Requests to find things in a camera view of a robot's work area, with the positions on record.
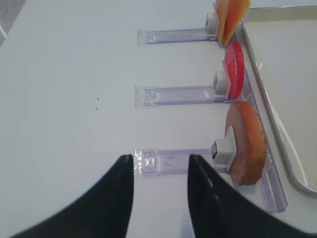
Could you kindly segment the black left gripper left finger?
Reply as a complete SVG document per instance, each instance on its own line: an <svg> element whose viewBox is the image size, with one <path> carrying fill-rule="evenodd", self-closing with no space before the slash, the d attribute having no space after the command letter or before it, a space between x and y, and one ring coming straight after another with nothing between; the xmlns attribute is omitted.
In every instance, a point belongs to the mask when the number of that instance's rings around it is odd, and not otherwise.
<svg viewBox="0 0 317 238"><path fill-rule="evenodd" d="M124 238L134 196L132 155L122 155L76 201L16 238Z"/></svg>

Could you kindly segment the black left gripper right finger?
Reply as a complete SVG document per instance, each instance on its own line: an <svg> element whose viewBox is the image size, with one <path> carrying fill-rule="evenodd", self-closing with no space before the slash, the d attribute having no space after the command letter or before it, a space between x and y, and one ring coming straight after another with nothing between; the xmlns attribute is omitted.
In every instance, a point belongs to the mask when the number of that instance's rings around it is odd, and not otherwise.
<svg viewBox="0 0 317 238"><path fill-rule="evenodd" d="M190 155L187 198L197 238L315 238L235 191L200 155Z"/></svg>

